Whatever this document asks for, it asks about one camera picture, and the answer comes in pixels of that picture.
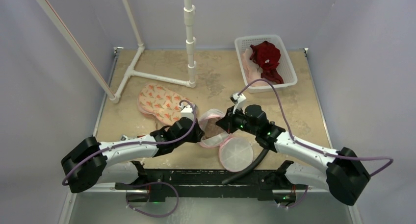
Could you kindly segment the white mesh laundry bag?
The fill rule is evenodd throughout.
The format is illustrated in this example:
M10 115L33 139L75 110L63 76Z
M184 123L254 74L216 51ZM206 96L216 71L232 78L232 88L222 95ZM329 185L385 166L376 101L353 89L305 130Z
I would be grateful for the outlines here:
M210 109L198 118L200 128L204 131L209 118L223 118L225 113ZM247 139L226 132L207 139L203 136L199 145L203 148L218 148L218 158L223 168L229 172L241 172L254 160L252 143Z

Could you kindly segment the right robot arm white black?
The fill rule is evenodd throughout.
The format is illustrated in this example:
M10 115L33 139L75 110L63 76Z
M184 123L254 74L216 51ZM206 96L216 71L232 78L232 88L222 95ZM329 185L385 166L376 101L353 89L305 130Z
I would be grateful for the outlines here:
M275 181L281 188L302 184L324 189L338 201L352 206L370 181L370 174L351 149L330 149L296 138L269 121L259 105L249 105L244 110L230 107L216 125L227 133L241 130L254 135L262 148L307 163L306 167L292 163L278 172Z

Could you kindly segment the floral mesh laundry bag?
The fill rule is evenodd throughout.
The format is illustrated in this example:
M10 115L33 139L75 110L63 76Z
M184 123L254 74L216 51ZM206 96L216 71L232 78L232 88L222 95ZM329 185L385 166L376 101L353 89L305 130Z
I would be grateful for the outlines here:
M181 117L181 100L189 99L165 86L149 83L140 91L136 104L142 114L152 115L162 124L172 125Z

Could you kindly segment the beige tan bra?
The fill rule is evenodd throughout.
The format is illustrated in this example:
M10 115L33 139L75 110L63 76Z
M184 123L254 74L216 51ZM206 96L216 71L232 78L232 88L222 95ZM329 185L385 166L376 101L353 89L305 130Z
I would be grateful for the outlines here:
M223 130L221 127L216 125L216 123L219 120L220 120L220 118L209 118L207 120L205 129L204 129L205 137L207 139L215 137L215 136L225 132L225 130Z

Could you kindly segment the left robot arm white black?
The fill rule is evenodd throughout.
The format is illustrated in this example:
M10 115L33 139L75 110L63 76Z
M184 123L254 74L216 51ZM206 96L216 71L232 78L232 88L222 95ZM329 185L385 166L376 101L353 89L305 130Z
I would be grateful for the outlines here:
M197 121L182 117L141 137L99 142L96 137L83 139L61 160L65 173L62 185L72 193L84 192L102 183L105 169L138 158L152 158L171 153L184 143L198 143L205 132Z

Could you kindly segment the dark red bra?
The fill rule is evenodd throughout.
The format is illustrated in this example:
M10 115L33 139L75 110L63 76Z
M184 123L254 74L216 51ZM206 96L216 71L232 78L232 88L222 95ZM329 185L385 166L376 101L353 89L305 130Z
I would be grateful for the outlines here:
M269 71L279 66L281 53L276 46L268 41L258 45L250 45L252 54L250 60L259 65L262 70Z
M278 74L276 69L272 69L269 71L263 70L261 73L261 78L267 79L275 84L284 84L283 78Z

